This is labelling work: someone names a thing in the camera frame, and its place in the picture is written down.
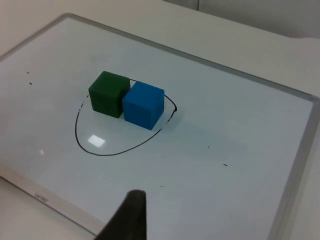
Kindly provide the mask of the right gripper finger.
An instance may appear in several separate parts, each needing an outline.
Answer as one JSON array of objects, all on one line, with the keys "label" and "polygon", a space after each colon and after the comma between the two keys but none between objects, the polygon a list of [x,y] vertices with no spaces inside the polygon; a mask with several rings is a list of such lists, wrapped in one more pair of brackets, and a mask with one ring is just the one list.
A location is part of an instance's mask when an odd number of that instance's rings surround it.
[{"label": "right gripper finger", "polygon": [[97,240],[146,240],[147,196],[143,190],[131,190]]}]

